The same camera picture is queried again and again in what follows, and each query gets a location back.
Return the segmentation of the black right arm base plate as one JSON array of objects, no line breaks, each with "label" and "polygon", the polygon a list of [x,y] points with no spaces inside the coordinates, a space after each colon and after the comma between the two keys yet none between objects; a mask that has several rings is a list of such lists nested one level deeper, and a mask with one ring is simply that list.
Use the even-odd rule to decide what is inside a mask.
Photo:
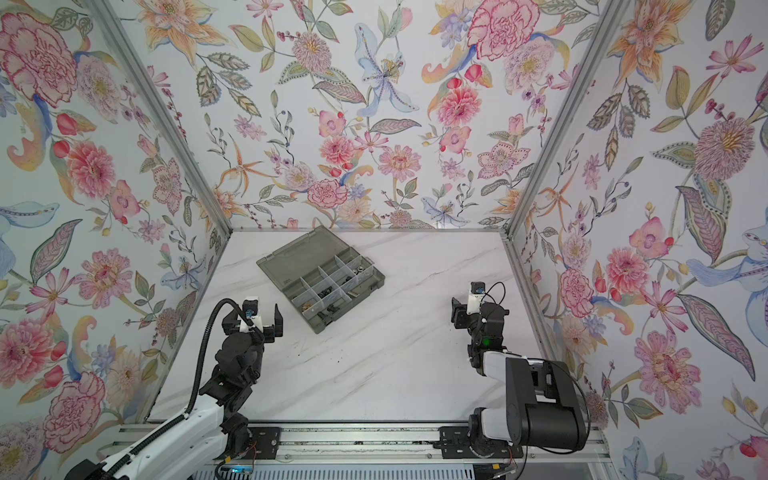
[{"label": "black right arm base plate", "polygon": [[524,451],[508,442],[471,435],[467,425],[442,426],[433,447],[444,459],[497,459],[508,461],[522,459]]}]

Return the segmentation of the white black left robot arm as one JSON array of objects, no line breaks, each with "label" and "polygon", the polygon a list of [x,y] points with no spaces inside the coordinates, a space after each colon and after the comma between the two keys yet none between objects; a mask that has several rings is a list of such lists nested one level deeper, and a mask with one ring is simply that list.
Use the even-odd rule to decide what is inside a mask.
[{"label": "white black left robot arm", "polygon": [[[216,365],[203,379],[213,327],[223,307],[224,340]],[[284,334],[278,307],[264,324],[256,299],[237,304],[230,298],[213,308],[200,342],[189,401],[175,417],[120,452],[95,463],[83,460],[67,479],[187,479],[206,463],[235,459],[256,444],[248,418],[240,413],[261,376],[265,346]]]}]

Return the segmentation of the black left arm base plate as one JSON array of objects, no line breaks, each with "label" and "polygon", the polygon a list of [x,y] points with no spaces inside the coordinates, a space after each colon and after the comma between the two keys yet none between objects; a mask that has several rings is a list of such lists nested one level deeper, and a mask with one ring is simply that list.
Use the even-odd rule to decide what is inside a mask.
[{"label": "black left arm base plate", "polygon": [[249,428],[249,442],[244,459],[251,461],[275,460],[280,446],[282,429],[274,426]]}]

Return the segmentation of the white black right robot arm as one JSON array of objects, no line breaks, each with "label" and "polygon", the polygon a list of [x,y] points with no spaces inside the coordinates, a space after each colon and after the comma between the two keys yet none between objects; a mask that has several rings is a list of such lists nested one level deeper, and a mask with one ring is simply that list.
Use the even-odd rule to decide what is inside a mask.
[{"label": "white black right robot arm", "polygon": [[504,385],[502,406],[478,407],[470,415],[469,447],[481,456],[489,456],[503,443],[558,454],[582,450],[589,423],[567,367],[509,351],[503,337],[509,311],[484,298],[471,294],[465,303],[451,299],[451,323],[469,335],[471,368]]}]

